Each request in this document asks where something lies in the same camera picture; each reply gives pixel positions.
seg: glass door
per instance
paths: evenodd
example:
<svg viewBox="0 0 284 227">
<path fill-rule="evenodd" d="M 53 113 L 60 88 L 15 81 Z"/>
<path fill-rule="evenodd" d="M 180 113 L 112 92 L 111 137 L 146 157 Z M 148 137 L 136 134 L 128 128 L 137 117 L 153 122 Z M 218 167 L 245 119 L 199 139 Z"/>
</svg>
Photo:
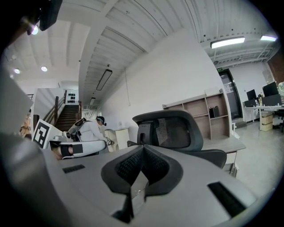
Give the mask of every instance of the glass door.
<svg viewBox="0 0 284 227">
<path fill-rule="evenodd" d="M 232 120 L 242 118 L 240 97 L 229 69 L 219 72 L 219 75 L 225 87 L 224 92 L 227 93 Z"/>
</svg>

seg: stair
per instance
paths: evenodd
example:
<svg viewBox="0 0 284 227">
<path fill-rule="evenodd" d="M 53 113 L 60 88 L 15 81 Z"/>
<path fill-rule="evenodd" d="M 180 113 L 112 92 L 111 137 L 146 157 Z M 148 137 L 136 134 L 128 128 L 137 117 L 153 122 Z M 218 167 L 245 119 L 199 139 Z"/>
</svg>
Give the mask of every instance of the stair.
<svg viewBox="0 0 284 227">
<path fill-rule="evenodd" d="M 76 122 L 76 113 L 79 111 L 78 105 L 66 105 L 55 125 L 60 131 L 68 131 Z"/>
</svg>

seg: mesh chair back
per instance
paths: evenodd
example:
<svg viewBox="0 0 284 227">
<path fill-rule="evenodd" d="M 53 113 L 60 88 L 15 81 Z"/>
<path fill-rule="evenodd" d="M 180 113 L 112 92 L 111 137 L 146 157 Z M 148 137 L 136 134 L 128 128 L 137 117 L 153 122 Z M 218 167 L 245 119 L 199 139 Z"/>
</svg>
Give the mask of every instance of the mesh chair back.
<svg viewBox="0 0 284 227">
<path fill-rule="evenodd" d="M 201 150 L 203 138 L 194 118 L 183 110 L 162 110 L 133 118 L 137 142 L 174 150 Z"/>
</svg>

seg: white ceiling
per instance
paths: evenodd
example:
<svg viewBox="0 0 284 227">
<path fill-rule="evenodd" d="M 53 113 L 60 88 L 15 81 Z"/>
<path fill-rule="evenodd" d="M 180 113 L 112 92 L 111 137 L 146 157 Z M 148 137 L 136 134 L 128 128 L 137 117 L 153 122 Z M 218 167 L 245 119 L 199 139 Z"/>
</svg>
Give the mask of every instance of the white ceiling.
<svg viewBox="0 0 284 227">
<path fill-rule="evenodd" d="M 194 34 L 216 67 L 267 61 L 279 48 L 277 42 L 260 41 L 261 35 L 275 34 L 244 0 L 63 0 L 55 25 L 15 42 L 16 60 L 9 65 L 74 68 L 79 98 L 88 104 L 91 97 L 99 101 L 139 55 L 181 28 Z M 245 42 L 210 48 L 212 41 L 238 36 Z M 113 74 L 96 91 L 108 64 Z"/>
<path fill-rule="evenodd" d="M 51 79 L 78 81 L 83 47 L 90 27 L 57 20 L 46 31 L 21 35 L 5 51 L 8 71 L 15 80 Z M 46 66 L 48 71 L 41 71 Z"/>
</svg>

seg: ceiling light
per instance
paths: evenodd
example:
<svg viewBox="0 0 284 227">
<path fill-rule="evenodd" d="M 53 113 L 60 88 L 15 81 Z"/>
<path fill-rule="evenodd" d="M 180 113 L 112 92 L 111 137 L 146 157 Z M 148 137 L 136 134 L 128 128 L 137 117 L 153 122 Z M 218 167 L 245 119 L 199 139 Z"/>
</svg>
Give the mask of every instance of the ceiling light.
<svg viewBox="0 0 284 227">
<path fill-rule="evenodd" d="M 266 41 L 273 41 L 274 42 L 276 39 L 277 38 L 272 37 L 272 36 L 263 35 L 260 40 L 266 40 Z"/>
<path fill-rule="evenodd" d="M 236 38 L 230 38 L 230 39 L 222 39 L 218 41 L 211 42 L 211 48 L 217 48 L 217 47 L 223 47 L 227 45 L 237 44 L 237 43 L 243 43 L 245 41 L 245 37 L 236 37 Z"/>
<path fill-rule="evenodd" d="M 37 27 L 37 25 L 34 27 L 34 30 L 32 31 L 33 35 L 36 35 L 39 32 L 39 28 Z"/>
<path fill-rule="evenodd" d="M 90 104 L 89 104 L 90 106 L 94 104 L 95 99 L 96 99 L 96 98 L 91 98 L 91 100 L 90 100 Z"/>
<path fill-rule="evenodd" d="M 99 84 L 96 88 L 96 90 L 102 90 L 103 86 L 105 86 L 108 78 L 111 76 L 112 70 L 106 69 L 105 72 L 103 73 L 102 78 L 99 81 Z"/>
<path fill-rule="evenodd" d="M 46 66 L 42 66 L 42 67 L 41 67 L 41 70 L 42 70 L 43 72 L 46 72 L 46 71 L 47 71 Z"/>
</svg>

